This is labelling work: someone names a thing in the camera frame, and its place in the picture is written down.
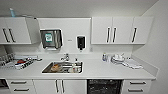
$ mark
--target white drawer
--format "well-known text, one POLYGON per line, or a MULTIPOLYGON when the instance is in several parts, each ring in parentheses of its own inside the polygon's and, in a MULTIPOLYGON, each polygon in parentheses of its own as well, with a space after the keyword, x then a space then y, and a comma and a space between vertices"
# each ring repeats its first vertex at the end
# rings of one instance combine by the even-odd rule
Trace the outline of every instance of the white drawer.
POLYGON ((10 86, 11 94, 36 94, 34 86, 10 86))
POLYGON ((142 86, 142 87, 150 87, 151 80, 124 80, 123 86, 129 86, 129 87, 136 87, 136 86, 142 86))
POLYGON ((7 80, 9 86, 33 85, 32 80, 7 80))
POLYGON ((150 87, 124 87, 121 94, 148 94, 150 87))

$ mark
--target upper cabinet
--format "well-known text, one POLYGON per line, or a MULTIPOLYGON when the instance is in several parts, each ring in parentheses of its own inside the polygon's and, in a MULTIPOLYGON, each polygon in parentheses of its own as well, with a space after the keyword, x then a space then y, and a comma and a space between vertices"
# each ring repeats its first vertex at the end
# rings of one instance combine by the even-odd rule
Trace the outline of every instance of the upper cabinet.
POLYGON ((113 17, 111 44, 128 44, 133 17, 113 17))
POLYGON ((91 43, 145 44, 152 19, 153 17, 93 17, 91 43))
POLYGON ((92 44, 109 44, 111 37, 112 17, 92 18, 92 44))
POLYGON ((33 18, 0 18, 0 44, 40 42, 38 21, 33 18))
POLYGON ((145 44, 151 29, 153 17, 135 17, 130 36, 131 44, 145 44))

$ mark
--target sink basin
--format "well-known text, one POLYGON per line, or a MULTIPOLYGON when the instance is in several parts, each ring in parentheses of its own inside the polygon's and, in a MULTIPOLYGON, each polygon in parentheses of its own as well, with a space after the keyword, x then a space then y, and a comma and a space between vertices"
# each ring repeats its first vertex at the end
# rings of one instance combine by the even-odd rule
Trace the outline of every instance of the sink basin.
POLYGON ((82 62, 51 62, 42 73, 81 73, 82 72, 82 62), (51 68, 54 65, 59 66, 58 71, 52 71, 51 68))

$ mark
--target silver handle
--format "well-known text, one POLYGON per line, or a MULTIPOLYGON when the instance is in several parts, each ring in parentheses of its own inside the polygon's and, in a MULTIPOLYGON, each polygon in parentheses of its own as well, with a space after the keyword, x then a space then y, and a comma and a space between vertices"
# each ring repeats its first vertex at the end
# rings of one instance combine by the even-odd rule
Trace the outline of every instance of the silver handle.
POLYGON ((10 35, 11 35, 12 41, 13 41, 13 42, 16 42, 15 39, 14 39, 14 37, 13 37, 13 34, 12 34, 12 29, 9 29, 9 33, 10 33, 10 35))
POLYGON ((108 27, 108 30, 107 30, 107 43, 109 42, 109 33, 110 33, 110 27, 108 27))
POLYGON ((11 82, 11 84, 26 84, 27 82, 11 82))
POLYGON ((58 90, 57 80, 55 81, 55 83, 56 83, 56 89, 57 89, 57 93, 58 93, 59 90, 58 90))
POLYGON ((6 29, 5 29, 5 28, 3 28, 3 33, 4 33, 4 35, 5 35, 5 39, 6 39, 6 41, 7 41, 7 42, 10 42, 10 41, 8 40, 8 37, 7 37, 7 34, 6 34, 6 32, 5 32, 5 31, 6 31, 6 29))
POLYGON ((130 84, 146 84, 145 82, 130 82, 130 84))
POLYGON ((113 36, 113 42, 115 41, 115 33, 116 33, 117 28, 114 28, 114 36, 113 36))
POLYGON ((29 91, 29 89, 14 89, 14 91, 29 91))
POLYGON ((134 90, 130 90, 130 89, 128 89, 128 92, 143 92, 143 90, 142 89, 134 89, 134 90))
POLYGON ((62 80, 62 91, 63 91, 63 93, 65 92, 63 80, 62 80))
POLYGON ((134 28, 134 35, 133 35, 133 38, 132 38, 132 42, 134 42, 134 40, 135 40, 136 31, 137 31, 137 28, 134 28))

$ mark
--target kitchen counter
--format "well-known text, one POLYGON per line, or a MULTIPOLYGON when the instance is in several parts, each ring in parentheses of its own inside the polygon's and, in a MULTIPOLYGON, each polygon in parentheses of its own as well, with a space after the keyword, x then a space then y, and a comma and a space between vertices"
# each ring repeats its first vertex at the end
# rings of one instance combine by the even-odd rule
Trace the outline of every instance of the kitchen counter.
POLYGON ((131 69, 101 59, 83 59, 82 73, 42 73, 52 61, 57 60, 36 61, 21 70, 0 69, 0 79, 156 79, 144 69, 131 69))

